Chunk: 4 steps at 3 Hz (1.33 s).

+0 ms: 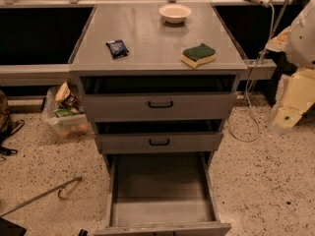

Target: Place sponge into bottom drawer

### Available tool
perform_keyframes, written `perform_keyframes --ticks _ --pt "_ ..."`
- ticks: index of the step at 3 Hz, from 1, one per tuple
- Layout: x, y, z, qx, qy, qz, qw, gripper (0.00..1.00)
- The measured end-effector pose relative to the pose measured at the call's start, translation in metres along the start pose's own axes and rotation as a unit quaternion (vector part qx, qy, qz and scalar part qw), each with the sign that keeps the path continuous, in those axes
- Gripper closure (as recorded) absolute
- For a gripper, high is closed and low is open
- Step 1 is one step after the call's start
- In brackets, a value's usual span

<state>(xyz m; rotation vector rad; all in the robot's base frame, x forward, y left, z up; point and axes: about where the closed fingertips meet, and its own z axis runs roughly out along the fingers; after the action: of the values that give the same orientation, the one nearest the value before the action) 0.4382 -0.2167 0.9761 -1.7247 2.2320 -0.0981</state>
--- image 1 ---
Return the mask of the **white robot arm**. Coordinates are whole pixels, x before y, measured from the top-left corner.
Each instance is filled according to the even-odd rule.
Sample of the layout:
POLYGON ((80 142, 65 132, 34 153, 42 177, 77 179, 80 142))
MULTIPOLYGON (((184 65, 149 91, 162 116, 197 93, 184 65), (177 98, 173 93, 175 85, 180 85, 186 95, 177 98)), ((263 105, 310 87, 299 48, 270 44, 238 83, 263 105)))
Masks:
POLYGON ((290 27, 268 46, 282 48, 286 60, 297 67, 291 76, 281 76, 271 112, 270 129, 283 134, 315 104, 315 0, 309 0, 290 27))

